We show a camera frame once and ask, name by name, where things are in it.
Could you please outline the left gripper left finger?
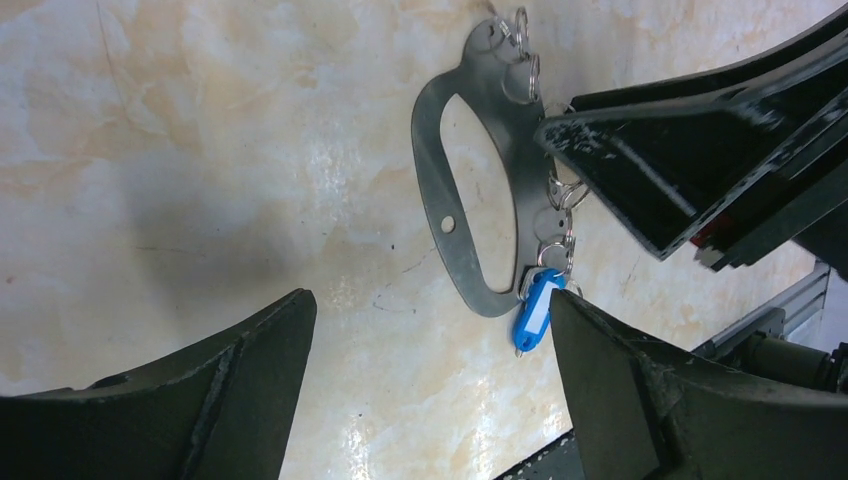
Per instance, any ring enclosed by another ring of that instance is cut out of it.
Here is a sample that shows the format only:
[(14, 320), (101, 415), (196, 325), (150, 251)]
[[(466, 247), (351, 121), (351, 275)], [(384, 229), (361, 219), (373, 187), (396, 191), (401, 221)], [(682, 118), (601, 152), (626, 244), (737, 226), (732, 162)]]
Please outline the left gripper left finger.
[(3, 397), (5, 479), (275, 479), (317, 304), (297, 289), (249, 318), (84, 389)]

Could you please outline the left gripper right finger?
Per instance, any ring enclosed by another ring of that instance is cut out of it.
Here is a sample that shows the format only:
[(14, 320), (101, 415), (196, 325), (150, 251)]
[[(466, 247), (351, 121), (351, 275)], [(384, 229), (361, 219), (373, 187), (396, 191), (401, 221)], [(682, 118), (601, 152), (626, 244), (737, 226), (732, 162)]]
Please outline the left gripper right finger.
[(550, 328), (589, 479), (843, 479), (847, 396), (785, 361), (734, 368), (569, 291)]

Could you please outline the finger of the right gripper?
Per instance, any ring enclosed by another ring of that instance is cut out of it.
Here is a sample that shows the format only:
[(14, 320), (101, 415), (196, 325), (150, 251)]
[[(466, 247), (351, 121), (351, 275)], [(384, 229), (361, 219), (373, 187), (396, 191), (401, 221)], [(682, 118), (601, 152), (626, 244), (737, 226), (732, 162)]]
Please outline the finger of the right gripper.
[(707, 72), (574, 98), (536, 142), (658, 259), (847, 256), (847, 12)]

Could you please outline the blue key tag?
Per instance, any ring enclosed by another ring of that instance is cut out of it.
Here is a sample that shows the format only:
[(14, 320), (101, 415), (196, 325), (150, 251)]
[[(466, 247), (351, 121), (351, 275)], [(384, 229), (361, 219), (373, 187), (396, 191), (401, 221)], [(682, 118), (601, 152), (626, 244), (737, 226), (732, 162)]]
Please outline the blue key tag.
[(566, 286), (565, 274), (554, 268), (530, 268), (519, 291), (521, 308), (513, 325), (512, 341), (517, 357), (534, 350), (550, 322), (550, 299)]

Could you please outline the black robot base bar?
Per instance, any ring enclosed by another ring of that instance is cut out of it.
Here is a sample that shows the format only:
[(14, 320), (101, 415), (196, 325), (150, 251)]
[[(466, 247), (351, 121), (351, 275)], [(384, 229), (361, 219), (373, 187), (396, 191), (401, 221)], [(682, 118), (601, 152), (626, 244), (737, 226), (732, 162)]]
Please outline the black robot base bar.
[(585, 479), (574, 430), (562, 434), (550, 444), (497, 476), (496, 479)]

